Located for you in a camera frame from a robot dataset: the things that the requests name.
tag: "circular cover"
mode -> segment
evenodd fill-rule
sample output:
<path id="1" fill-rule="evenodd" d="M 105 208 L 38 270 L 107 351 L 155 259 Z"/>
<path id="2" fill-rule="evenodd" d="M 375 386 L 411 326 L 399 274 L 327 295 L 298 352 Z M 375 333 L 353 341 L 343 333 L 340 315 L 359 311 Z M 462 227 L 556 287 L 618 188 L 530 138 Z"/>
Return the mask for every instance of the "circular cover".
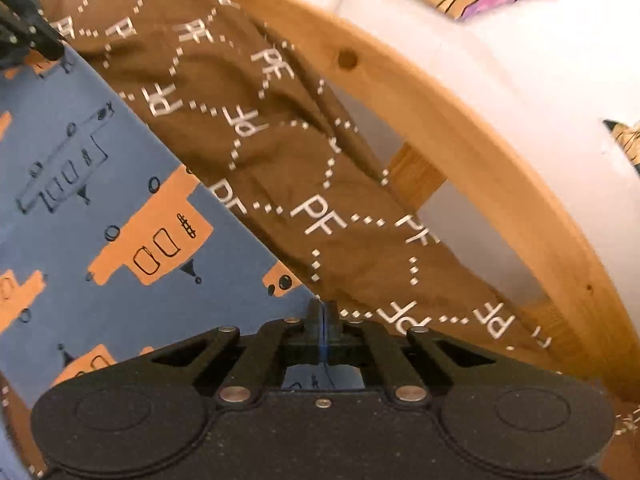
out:
<path id="1" fill-rule="evenodd" d="M 164 462 L 191 444 L 207 420 L 190 386 L 96 390 L 63 383 L 40 398 L 33 415 L 34 438 L 49 460 L 94 474 L 131 473 Z M 172 425 L 176 420 L 180 424 Z"/>
<path id="2" fill-rule="evenodd" d="M 588 464 L 610 440 L 615 422 L 604 396 L 574 381 L 553 390 L 455 386 L 441 419 L 455 443 L 475 459 L 523 474 Z"/>

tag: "hashtag symbol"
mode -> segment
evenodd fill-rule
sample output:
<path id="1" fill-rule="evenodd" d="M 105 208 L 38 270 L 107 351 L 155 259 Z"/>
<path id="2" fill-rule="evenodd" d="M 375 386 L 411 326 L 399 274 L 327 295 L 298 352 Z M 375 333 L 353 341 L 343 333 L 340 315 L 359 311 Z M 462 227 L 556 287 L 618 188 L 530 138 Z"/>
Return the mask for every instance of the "hashtag symbol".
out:
<path id="1" fill-rule="evenodd" d="M 187 219 L 182 216 L 180 213 L 178 213 L 177 215 L 178 220 L 180 222 L 180 225 L 182 226 L 182 228 L 187 231 L 187 234 L 191 237 L 191 238 L 195 238 L 196 237 L 196 231 L 193 230 L 193 228 L 189 225 L 189 222 L 187 222 Z"/>

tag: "wooden bed frame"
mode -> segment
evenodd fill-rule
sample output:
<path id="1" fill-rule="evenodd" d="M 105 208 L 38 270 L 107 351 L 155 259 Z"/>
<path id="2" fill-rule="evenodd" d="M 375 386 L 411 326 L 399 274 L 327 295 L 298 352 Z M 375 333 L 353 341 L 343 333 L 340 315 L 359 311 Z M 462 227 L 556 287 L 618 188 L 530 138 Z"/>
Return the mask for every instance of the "wooden bed frame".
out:
<path id="1" fill-rule="evenodd" d="M 640 339 L 604 266 L 542 178 L 451 92 L 363 30 L 299 0 L 233 0 L 407 141 L 390 165 L 415 208 L 450 180 L 548 294 L 520 308 L 545 327 L 563 371 L 640 401 Z"/>

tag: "curved wooden beam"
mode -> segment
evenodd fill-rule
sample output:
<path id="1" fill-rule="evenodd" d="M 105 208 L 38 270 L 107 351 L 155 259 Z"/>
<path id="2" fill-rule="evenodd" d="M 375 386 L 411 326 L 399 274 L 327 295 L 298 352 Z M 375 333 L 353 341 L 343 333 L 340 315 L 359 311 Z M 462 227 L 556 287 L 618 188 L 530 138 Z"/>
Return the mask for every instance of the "curved wooden beam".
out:
<path id="1" fill-rule="evenodd" d="M 486 216 L 532 270 L 584 354 L 572 368 L 640 400 L 640 341 L 604 266 L 542 178 L 491 126 L 395 50 L 297 0 L 233 0 L 375 110 Z"/>

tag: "brown bed sheet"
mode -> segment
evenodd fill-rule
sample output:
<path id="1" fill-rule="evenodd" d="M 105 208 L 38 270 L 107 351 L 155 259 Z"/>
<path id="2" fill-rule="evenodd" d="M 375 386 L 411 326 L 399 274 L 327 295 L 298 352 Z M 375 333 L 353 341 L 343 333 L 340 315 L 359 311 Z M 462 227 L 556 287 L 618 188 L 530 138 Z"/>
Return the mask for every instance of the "brown bed sheet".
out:
<path id="1" fill-rule="evenodd" d="M 376 320 L 393 333 L 428 324 L 559 369 L 544 327 L 532 334 L 507 300 L 425 232 L 325 81 L 266 24 L 230 0 L 42 5 L 156 136 L 305 285 L 337 300 L 344 317 Z M 164 39 L 177 34 L 184 46 L 167 47 Z M 155 84 L 161 96 L 142 93 Z M 10 388 L 7 395 L 20 451 L 40 470 L 28 410 Z M 618 434 L 604 469 L 616 480 L 640 479 L 632 429 L 640 415 L 614 402 Z"/>

